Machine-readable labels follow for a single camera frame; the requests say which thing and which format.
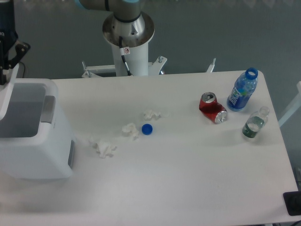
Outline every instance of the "cable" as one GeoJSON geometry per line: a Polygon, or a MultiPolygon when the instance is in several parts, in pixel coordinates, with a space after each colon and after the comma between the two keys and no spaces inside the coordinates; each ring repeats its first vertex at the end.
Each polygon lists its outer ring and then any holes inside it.
{"type": "MultiPolygon", "coordinates": [[[[122,37],[121,36],[119,36],[119,48],[122,49],[122,37]]],[[[128,68],[125,56],[121,54],[121,58],[122,58],[122,61],[123,61],[124,65],[126,66],[127,75],[128,76],[133,76],[133,74],[130,72],[130,69],[128,68]]]]}
{"type": "Polygon", "coordinates": [[[299,224],[301,222],[301,220],[299,220],[299,221],[296,221],[295,223],[293,223],[292,225],[290,225],[290,226],[295,226],[295,225],[297,225],[297,224],[299,224]]]}
{"type": "Polygon", "coordinates": [[[21,62],[21,61],[19,62],[19,64],[23,65],[23,67],[24,67],[24,71],[23,71],[23,75],[22,75],[22,79],[23,79],[24,76],[25,76],[26,67],[25,67],[25,64],[23,62],[21,62]]]}

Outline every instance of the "metal bolt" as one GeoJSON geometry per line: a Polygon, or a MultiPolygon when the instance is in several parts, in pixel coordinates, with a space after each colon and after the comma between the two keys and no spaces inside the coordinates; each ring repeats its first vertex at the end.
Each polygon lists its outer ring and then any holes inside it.
{"type": "Polygon", "coordinates": [[[82,61],[81,63],[83,64],[84,71],[86,71],[85,75],[88,75],[88,77],[91,78],[92,77],[91,72],[87,70],[85,61],[82,61]]]}
{"type": "Polygon", "coordinates": [[[81,63],[83,64],[84,70],[86,70],[87,67],[86,67],[85,61],[82,61],[81,63]]]}

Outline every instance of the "warning sticker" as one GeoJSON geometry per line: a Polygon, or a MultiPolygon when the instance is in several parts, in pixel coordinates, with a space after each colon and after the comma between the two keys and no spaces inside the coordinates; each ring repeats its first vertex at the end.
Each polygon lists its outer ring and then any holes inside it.
{"type": "Polygon", "coordinates": [[[120,53],[121,53],[122,56],[123,56],[123,55],[130,54],[130,53],[131,53],[130,47],[124,47],[124,48],[121,48],[121,49],[120,49],[120,53]]]}

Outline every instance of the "can lid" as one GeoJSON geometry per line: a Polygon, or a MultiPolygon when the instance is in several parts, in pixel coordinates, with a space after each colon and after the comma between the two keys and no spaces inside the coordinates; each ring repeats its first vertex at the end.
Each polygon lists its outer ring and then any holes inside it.
{"type": "Polygon", "coordinates": [[[150,124],[144,124],[142,126],[142,133],[144,135],[150,135],[152,133],[152,126],[150,124]]]}
{"type": "Polygon", "coordinates": [[[215,118],[215,123],[219,124],[219,123],[222,123],[223,121],[226,121],[227,115],[228,115],[227,111],[219,112],[215,118]]]}
{"type": "Polygon", "coordinates": [[[212,92],[207,92],[202,95],[201,99],[206,103],[211,103],[216,100],[216,95],[212,92]]]}
{"type": "Polygon", "coordinates": [[[249,80],[254,80],[258,76],[258,70],[256,68],[250,67],[246,70],[246,78],[249,80]]]}

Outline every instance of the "white plastic container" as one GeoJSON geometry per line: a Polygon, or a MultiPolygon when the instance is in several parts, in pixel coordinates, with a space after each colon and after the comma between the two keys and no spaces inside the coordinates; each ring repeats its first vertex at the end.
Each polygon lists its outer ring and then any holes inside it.
{"type": "Polygon", "coordinates": [[[72,174],[75,136],[47,79],[16,79],[0,120],[0,169],[15,178],[57,179],[72,174]]]}

